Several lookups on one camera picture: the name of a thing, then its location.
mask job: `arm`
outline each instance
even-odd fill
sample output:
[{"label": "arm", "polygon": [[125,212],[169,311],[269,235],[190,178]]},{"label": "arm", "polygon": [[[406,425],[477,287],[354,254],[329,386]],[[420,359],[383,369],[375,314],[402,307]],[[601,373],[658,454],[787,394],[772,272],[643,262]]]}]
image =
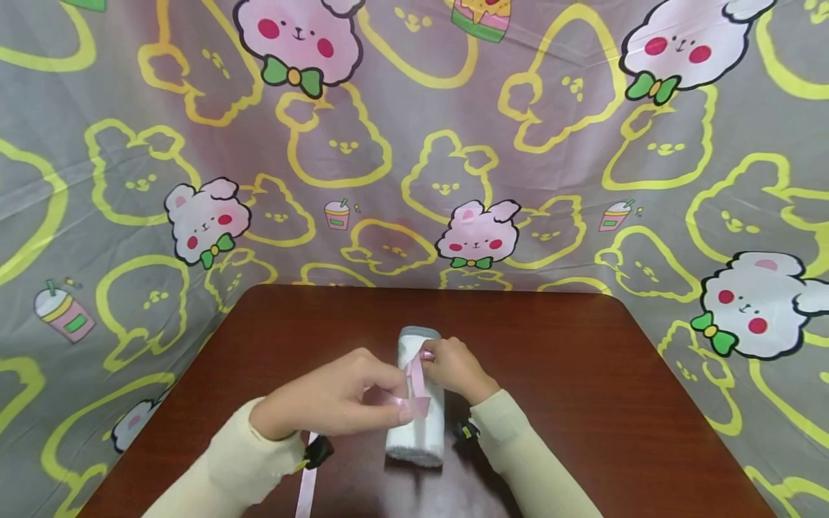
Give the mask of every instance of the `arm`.
[{"label": "arm", "polygon": [[424,362],[426,375],[472,405],[481,449],[507,481],[525,518],[601,518],[515,400],[483,371],[463,342],[454,337],[428,340],[424,349],[434,354],[434,362]]},{"label": "arm", "polygon": [[553,455],[505,390],[472,407],[478,443],[525,518],[601,518],[590,497]]},{"label": "arm", "polygon": [[238,518],[299,469],[305,445],[296,430],[344,435],[411,421],[397,404],[363,404],[365,388],[375,385],[408,396],[402,370],[357,349],[250,401],[143,518]]}]

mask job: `drink cup illustration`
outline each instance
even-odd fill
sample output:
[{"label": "drink cup illustration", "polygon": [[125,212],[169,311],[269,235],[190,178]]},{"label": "drink cup illustration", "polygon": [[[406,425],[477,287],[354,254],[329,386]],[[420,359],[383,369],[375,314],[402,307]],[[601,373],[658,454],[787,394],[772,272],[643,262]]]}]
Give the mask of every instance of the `drink cup illustration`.
[{"label": "drink cup illustration", "polygon": [[343,198],[341,201],[332,201],[325,205],[325,219],[329,229],[348,230],[348,216],[351,214],[351,209],[347,203],[348,198]]},{"label": "drink cup illustration", "polygon": [[628,214],[630,214],[632,210],[631,207],[634,202],[635,200],[620,201],[619,203],[611,205],[604,212],[604,216],[602,216],[599,232],[608,232],[610,230],[618,229],[624,219],[628,217]]},{"label": "drink cup illustration", "polygon": [[95,327],[89,313],[71,295],[46,281],[46,289],[35,297],[35,314],[72,343]]}]

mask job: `left hand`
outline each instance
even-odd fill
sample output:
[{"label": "left hand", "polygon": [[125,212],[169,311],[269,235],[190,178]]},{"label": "left hand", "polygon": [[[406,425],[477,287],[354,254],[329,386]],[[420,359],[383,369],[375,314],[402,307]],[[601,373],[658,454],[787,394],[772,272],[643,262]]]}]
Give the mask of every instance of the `left hand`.
[{"label": "left hand", "polygon": [[250,412],[250,424],[275,441],[297,430],[348,435],[412,420],[402,405],[363,404],[366,388],[375,385],[400,398],[409,396],[402,370],[377,360],[367,349],[355,349],[270,393]]}]

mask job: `patterned backdrop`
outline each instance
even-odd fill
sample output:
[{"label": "patterned backdrop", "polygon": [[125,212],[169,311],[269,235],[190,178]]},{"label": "patterned backdrop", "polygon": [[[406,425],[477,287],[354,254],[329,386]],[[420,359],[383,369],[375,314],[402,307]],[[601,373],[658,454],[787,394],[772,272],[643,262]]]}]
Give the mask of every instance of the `patterned backdrop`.
[{"label": "patterned backdrop", "polygon": [[0,514],[76,516],[241,294],[293,283],[616,297],[774,510],[829,516],[827,18],[6,0]]}]

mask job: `wrist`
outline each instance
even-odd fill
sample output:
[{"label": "wrist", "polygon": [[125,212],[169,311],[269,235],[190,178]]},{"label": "wrist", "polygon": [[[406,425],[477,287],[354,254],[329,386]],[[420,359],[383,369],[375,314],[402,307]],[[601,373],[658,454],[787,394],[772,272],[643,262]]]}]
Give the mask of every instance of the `wrist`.
[{"label": "wrist", "polygon": [[501,386],[493,378],[484,376],[480,380],[476,380],[473,385],[470,385],[464,391],[463,397],[469,402],[470,406],[476,406],[493,397],[499,390],[501,390]]}]

